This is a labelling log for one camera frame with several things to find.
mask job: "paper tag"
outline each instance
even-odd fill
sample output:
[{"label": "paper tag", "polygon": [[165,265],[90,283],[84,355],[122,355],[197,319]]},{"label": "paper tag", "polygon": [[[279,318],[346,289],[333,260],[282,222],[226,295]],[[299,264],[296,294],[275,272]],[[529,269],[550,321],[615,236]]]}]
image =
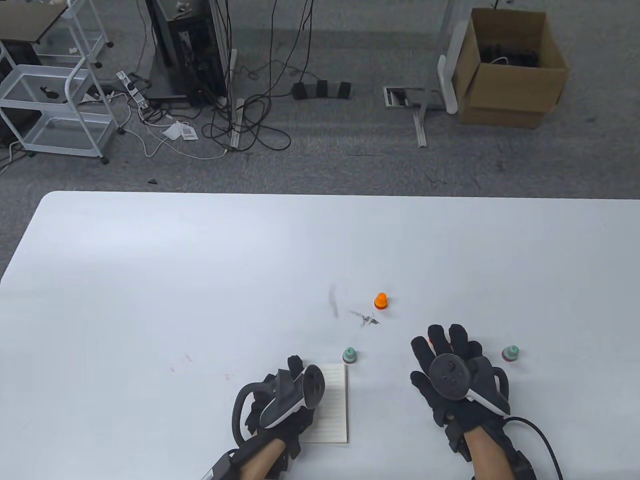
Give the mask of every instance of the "paper tag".
[{"label": "paper tag", "polygon": [[190,127],[189,125],[185,125],[185,124],[180,124],[180,134],[182,135],[182,138],[185,140],[197,140],[198,136],[196,135],[196,131],[193,129],[193,127]]},{"label": "paper tag", "polygon": [[175,122],[167,128],[167,130],[162,132],[162,135],[166,136],[169,140],[175,140],[180,136],[180,125],[181,124],[179,122]]}]

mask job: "power strip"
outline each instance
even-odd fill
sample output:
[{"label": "power strip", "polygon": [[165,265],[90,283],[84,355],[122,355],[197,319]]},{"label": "power strip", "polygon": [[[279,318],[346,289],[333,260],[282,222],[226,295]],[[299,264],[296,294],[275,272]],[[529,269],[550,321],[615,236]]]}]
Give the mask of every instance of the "power strip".
[{"label": "power strip", "polygon": [[140,108],[141,110],[149,108],[149,104],[147,103],[146,98],[144,98],[142,93],[140,93],[133,82],[129,80],[129,77],[124,71],[119,71],[116,76],[120,79],[120,81],[124,85],[124,88],[127,89],[129,95],[131,95],[131,98],[136,101],[136,103],[138,104],[138,108]]}]

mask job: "lined paper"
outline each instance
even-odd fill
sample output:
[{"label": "lined paper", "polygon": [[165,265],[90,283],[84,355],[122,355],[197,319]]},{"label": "lined paper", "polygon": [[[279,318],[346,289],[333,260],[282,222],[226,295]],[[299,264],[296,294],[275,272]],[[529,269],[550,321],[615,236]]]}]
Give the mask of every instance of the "lined paper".
[{"label": "lined paper", "polygon": [[324,375],[324,395],[313,424],[300,435],[308,444],[346,444],[347,374],[344,364],[318,365]]}]

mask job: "orange bottle cap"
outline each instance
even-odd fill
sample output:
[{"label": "orange bottle cap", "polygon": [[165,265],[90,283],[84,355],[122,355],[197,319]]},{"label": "orange bottle cap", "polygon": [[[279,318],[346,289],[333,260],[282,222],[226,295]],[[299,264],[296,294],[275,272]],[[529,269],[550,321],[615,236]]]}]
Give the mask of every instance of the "orange bottle cap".
[{"label": "orange bottle cap", "polygon": [[385,308],[387,308],[388,305],[389,305],[389,300],[387,299],[387,294],[386,293],[379,293],[378,296],[376,297],[376,301],[373,302],[373,305],[378,310],[384,310]]}]

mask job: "cardboard box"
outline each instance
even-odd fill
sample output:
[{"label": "cardboard box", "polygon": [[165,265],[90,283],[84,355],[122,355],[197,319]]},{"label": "cardboard box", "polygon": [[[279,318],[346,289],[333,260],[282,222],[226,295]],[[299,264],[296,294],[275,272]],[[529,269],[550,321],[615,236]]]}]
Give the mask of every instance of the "cardboard box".
[{"label": "cardboard box", "polygon": [[[534,51],[540,67],[482,63],[482,48],[492,45]],[[537,128],[568,75],[545,13],[474,8],[453,77],[460,122]]]}]

